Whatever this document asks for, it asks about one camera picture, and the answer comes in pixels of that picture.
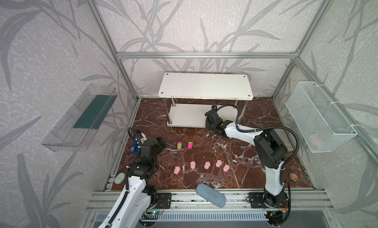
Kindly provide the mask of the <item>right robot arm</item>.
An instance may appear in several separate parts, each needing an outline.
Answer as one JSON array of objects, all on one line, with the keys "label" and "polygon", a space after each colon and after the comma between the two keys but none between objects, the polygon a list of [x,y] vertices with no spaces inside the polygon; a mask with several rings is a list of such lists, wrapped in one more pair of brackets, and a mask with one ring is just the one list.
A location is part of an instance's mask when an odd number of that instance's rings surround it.
[{"label": "right robot arm", "polygon": [[[212,132],[235,138],[256,147],[261,164],[265,167],[265,201],[276,202],[283,199],[284,183],[283,171],[299,151],[300,140],[296,132],[282,126],[265,128],[250,128],[239,124],[239,117],[235,121],[223,120],[218,112],[220,109],[212,109],[205,113],[205,128]],[[288,149],[276,130],[284,130],[293,135],[295,148],[289,158],[286,158]]]}]

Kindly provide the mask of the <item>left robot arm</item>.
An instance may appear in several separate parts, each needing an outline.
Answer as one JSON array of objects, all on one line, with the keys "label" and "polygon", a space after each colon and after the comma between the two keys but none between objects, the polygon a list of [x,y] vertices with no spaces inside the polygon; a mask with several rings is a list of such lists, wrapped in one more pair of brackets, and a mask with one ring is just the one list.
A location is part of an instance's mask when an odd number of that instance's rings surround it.
[{"label": "left robot arm", "polygon": [[148,181],[158,168],[157,157],[166,148],[161,137],[137,140],[138,153],[125,175],[125,186],[101,228],[135,228],[157,193]]}]

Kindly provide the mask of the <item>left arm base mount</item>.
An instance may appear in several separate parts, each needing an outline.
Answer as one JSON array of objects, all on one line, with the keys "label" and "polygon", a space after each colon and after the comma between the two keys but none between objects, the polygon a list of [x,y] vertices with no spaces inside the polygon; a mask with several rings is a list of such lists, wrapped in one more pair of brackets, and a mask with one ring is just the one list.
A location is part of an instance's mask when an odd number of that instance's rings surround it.
[{"label": "left arm base mount", "polygon": [[154,193],[151,195],[149,208],[169,209],[172,202],[172,193]]}]

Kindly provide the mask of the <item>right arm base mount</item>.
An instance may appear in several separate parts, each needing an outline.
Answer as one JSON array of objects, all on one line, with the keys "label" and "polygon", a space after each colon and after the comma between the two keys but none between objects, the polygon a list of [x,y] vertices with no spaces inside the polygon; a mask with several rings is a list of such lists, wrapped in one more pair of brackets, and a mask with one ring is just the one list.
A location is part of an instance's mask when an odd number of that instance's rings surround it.
[{"label": "right arm base mount", "polygon": [[252,192],[248,193],[245,201],[250,204],[251,208],[284,209],[288,206],[289,198],[286,193],[272,196],[264,192]]}]

